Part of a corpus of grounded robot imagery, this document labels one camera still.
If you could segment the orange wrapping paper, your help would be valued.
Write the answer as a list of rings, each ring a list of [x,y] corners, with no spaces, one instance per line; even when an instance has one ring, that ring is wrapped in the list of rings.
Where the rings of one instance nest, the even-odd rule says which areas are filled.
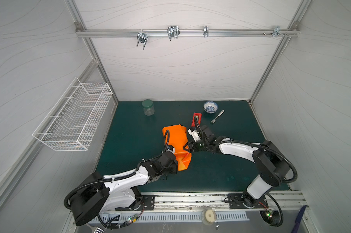
[[[163,136],[165,136],[166,131],[169,130],[170,140],[169,145],[173,146],[175,149],[175,157],[178,161],[178,171],[186,170],[191,162],[192,153],[183,149],[183,147],[188,143],[187,139],[187,128],[184,126],[174,125],[164,127],[162,129]]]

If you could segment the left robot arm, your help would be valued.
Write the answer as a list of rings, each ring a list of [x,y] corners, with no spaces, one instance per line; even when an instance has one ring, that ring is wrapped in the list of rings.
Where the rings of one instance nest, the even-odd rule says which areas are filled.
[[[169,150],[138,163],[127,172],[102,176],[95,172],[73,189],[64,199],[72,211],[76,226],[93,220],[102,211],[117,208],[137,209],[143,202],[138,187],[157,181],[166,174],[176,174],[178,161]]]

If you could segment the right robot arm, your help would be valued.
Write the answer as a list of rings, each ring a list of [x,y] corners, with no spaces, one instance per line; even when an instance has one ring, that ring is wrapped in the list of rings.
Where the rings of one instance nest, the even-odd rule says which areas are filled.
[[[250,143],[229,137],[216,137],[206,125],[191,127],[188,134],[193,138],[184,145],[188,152],[209,151],[211,153],[237,156],[253,162],[258,175],[235,202],[254,208],[259,199],[282,183],[292,183],[298,178],[293,165],[272,143]]]

